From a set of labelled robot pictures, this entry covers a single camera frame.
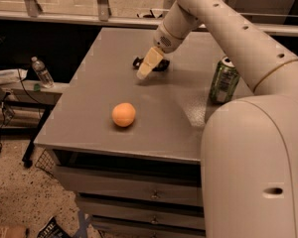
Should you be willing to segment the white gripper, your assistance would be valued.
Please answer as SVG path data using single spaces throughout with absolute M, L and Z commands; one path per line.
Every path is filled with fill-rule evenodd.
M 154 33 L 153 42 L 156 47 L 152 47 L 136 73 L 139 79 L 145 79 L 148 74 L 164 58 L 164 53 L 174 52 L 185 37 L 180 24 L 162 22 Z

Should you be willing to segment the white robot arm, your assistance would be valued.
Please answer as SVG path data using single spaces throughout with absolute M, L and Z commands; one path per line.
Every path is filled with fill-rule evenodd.
M 137 75 L 199 25 L 253 93 L 217 109 L 203 132 L 207 238 L 298 238 L 298 57 L 224 0 L 175 0 Z

